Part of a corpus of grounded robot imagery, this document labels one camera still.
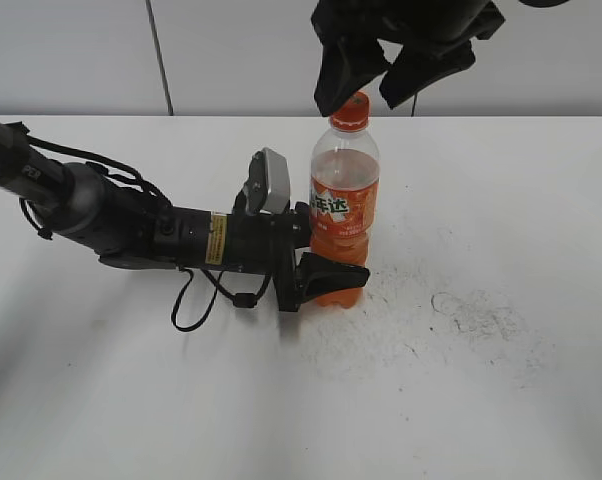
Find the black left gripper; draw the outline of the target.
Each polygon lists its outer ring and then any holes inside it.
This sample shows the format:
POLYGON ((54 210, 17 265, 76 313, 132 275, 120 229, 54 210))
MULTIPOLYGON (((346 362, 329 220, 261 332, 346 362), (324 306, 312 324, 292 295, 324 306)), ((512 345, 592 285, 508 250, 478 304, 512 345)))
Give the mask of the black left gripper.
POLYGON ((256 293, 228 297, 238 308, 253 308, 273 284, 278 309, 296 312, 316 301, 322 306, 354 306, 370 271, 365 266, 339 263, 315 253, 303 253, 297 266, 296 251, 309 245, 310 207, 297 202, 283 214, 249 215, 237 201, 228 216, 224 250, 226 271, 263 275, 256 293))

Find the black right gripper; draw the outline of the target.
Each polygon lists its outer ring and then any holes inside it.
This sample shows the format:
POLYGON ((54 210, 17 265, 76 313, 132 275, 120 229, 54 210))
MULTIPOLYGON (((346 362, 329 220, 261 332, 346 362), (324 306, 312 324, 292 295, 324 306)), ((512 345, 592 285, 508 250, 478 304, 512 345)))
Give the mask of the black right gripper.
POLYGON ((320 1, 311 23, 324 45, 314 100, 323 117, 387 71, 378 40, 403 48, 379 92, 390 109, 476 61, 470 40, 488 40, 505 23, 492 1, 320 1))

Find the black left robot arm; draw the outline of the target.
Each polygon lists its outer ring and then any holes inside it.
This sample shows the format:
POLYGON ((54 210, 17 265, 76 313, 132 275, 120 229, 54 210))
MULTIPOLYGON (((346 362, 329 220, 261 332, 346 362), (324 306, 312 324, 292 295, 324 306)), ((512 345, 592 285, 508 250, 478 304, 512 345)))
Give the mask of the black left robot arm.
POLYGON ((62 236, 125 270, 259 275, 283 312, 366 284, 365 267, 310 251, 307 204, 292 203, 286 160, 264 148, 229 213, 175 206, 137 170, 104 156, 32 137, 0 123, 0 188, 44 239, 62 236))

